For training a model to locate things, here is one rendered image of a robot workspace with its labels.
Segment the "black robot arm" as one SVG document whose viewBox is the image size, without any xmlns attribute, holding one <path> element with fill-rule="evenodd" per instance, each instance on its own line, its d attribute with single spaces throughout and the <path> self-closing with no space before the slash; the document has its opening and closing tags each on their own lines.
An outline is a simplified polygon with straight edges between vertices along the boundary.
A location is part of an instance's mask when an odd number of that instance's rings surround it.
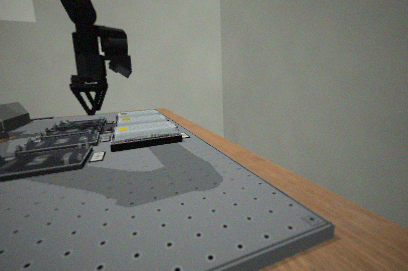
<svg viewBox="0 0 408 271">
<path fill-rule="evenodd" d="M 100 37 L 101 51 L 104 55 L 85 54 L 88 75 L 107 76 L 105 60 L 110 60 L 109 69 L 128 78 L 132 68 L 131 57 L 128 55 L 127 35 L 124 30 L 94 25 L 97 15 L 91 0 L 60 1 L 69 18 L 75 23 L 76 32 L 72 32 L 75 54 L 83 52 L 100 54 L 98 44 L 98 37 Z"/>
</svg>

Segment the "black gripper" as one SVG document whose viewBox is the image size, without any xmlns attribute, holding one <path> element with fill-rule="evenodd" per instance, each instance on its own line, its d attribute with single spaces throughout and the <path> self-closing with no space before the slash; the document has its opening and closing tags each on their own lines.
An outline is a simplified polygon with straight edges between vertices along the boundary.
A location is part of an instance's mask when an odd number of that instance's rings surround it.
<svg viewBox="0 0 408 271">
<path fill-rule="evenodd" d="M 107 83 L 107 78 L 104 75 L 88 75 L 85 54 L 99 55 L 98 53 L 90 53 L 90 52 L 83 52 L 83 53 L 75 54 L 77 75 L 71 75 L 71 84 L 69 85 L 70 85 L 70 90 L 73 92 L 75 97 L 78 99 L 78 101 L 80 102 L 80 104 L 82 105 L 86 113 L 88 115 L 95 115 L 95 112 L 100 111 L 101 109 L 104 97 L 108 89 L 108 83 Z M 104 78 L 103 77 L 101 78 L 101 76 L 103 76 Z M 86 78 L 86 77 L 93 77 L 94 80 L 93 78 Z M 105 81 L 106 81 L 106 84 L 105 84 Z M 92 105 L 91 110 L 87 106 L 80 92 L 84 92 L 86 94 L 89 102 Z M 96 93 L 94 100 L 90 92 Z"/>
</svg>

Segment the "grey operator panel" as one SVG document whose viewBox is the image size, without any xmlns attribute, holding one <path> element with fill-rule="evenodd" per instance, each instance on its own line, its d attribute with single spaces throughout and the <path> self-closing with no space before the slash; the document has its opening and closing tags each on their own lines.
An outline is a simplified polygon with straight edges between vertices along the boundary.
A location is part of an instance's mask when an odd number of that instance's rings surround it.
<svg viewBox="0 0 408 271">
<path fill-rule="evenodd" d="M 0 133 L 6 133 L 32 120 L 51 119 L 54 117 L 30 119 L 29 112 L 19 103 L 0 105 Z M 30 121 L 31 120 L 31 121 Z M 3 131 L 4 130 L 4 131 Z"/>
</svg>

